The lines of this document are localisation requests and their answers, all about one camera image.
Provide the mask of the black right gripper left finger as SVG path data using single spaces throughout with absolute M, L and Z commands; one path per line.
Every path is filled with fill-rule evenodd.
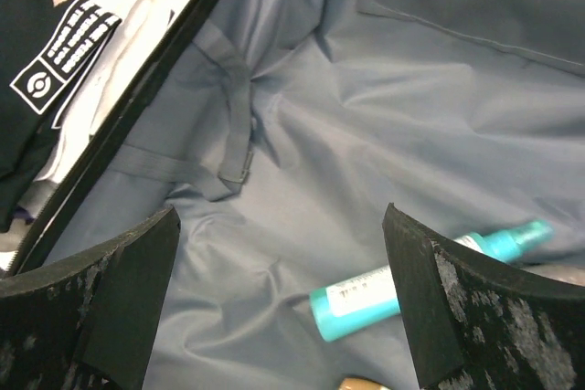
M 2 279 L 2 388 L 142 388 L 180 227 L 168 207 L 118 237 Z

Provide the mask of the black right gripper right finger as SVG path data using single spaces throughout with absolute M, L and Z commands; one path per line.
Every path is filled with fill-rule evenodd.
M 583 388 L 583 287 L 466 248 L 394 205 L 382 228 L 421 389 Z

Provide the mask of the brown foundation tube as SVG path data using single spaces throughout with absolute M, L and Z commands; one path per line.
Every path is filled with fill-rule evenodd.
M 542 264 L 525 266 L 523 270 L 544 278 L 584 286 L 584 268 Z M 388 390 L 388 387 L 365 377 L 347 376 L 339 384 L 338 390 Z

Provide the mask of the black garment with label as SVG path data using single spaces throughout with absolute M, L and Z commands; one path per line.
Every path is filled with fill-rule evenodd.
M 59 139 L 58 119 L 121 19 L 91 0 L 1 0 L 1 230 Z

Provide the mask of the blue fish print suitcase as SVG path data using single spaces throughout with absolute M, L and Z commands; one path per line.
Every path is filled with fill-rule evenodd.
M 327 342 L 309 301 L 389 266 L 388 205 L 584 268 L 584 0 L 189 0 L 3 279 L 173 207 L 140 389 L 421 389 L 401 313 Z

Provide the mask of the white towel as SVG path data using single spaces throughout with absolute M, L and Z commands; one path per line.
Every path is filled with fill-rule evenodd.
M 92 0 L 122 22 L 59 120 L 59 138 L 38 181 L 59 184 L 188 0 Z

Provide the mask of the teal tube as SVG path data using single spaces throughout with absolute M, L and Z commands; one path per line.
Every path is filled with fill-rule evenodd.
M 554 236 L 552 225 L 533 220 L 489 235 L 468 233 L 454 241 L 500 262 L 518 260 Z M 313 290 L 309 301 L 321 337 L 332 342 L 400 314 L 390 266 Z

